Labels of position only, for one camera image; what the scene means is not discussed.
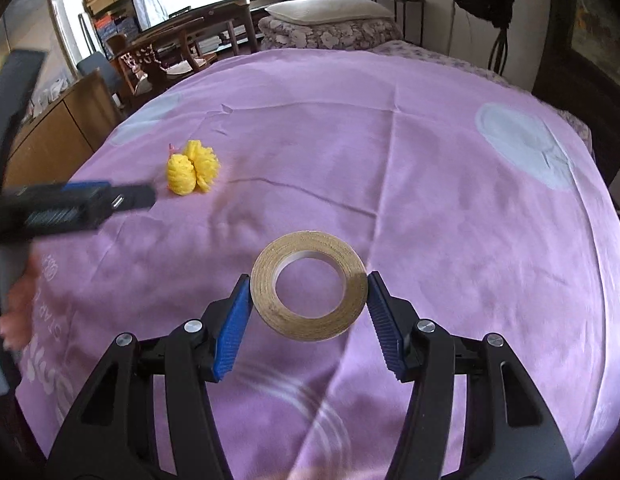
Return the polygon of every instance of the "yellow pom-pom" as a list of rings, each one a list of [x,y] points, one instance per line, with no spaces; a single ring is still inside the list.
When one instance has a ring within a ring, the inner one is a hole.
[[[186,155],[175,153],[170,156],[166,176],[168,177],[168,188],[177,195],[192,193],[197,186],[194,166]]]
[[[219,159],[216,158],[212,148],[201,148],[197,158],[194,160],[194,169],[197,172],[197,184],[201,191],[207,193],[212,186],[212,182],[219,174]]]
[[[190,161],[194,162],[202,149],[200,140],[188,140],[186,147],[183,148],[183,155],[187,156]]]

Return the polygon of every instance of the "tape roll core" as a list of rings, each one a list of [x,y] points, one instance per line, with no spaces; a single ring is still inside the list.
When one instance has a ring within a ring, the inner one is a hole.
[[[277,296],[279,274],[302,258],[330,264],[343,280],[343,298],[325,316],[299,316]],[[252,267],[250,292],[263,321],[281,335],[297,341],[322,341],[345,332],[359,317],[367,298],[367,275],[361,259],[346,242],[321,231],[299,231],[277,238],[263,249]]]

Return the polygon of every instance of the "wooden cabinet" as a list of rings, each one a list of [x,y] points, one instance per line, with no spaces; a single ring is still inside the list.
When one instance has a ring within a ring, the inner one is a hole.
[[[4,185],[66,182],[121,121],[100,74],[85,76],[16,135]]]

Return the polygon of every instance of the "bed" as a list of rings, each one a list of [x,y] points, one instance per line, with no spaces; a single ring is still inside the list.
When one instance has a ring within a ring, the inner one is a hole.
[[[403,48],[218,62],[120,124],[78,171],[77,180],[150,181],[159,197],[97,234],[38,247],[18,400],[45,453],[117,334],[170,332],[227,297],[267,243],[322,230],[420,316],[461,336],[502,333],[577,473],[591,462],[620,414],[620,225],[589,137],[506,83],[388,55]],[[178,197],[166,189],[168,144],[189,139],[215,149],[221,173],[208,194]],[[315,317],[339,300],[339,280],[302,260],[277,291]],[[459,462],[464,390],[458,381],[446,473]],[[410,385],[385,368],[366,311],[314,344],[254,313],[234,370],[209,394],[237,479],[381,479]],[[165,402],[156,410],[170,470]]]

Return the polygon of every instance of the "silver bolt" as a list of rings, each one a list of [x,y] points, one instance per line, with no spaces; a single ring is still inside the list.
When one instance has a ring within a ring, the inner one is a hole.
[[[503,346],[503,337],[499,334],[488,334],[488,345],[492,346]]]
[[[194,332],[198,332],[203,328],[203,323],[201,323],[198,319],[191,319],[187,323],[183,325],[183,329],[190,334]]]
[[[128,346],[132,342],[132,334],[123,333],[116,338],[116,344],[119,346]]]
[[[114,209],[118,209],[118,207],[123,203],[123,200],[125,200],[123,198],[123,195],[119,195],[114,199],[114,202],[112,202],[112,207]]]
[[[420,322],[417,323],[417,328],[421,330],[421,332],[429,334],[431,332],[434,332],[436,325],[429,319],[421,319]]]

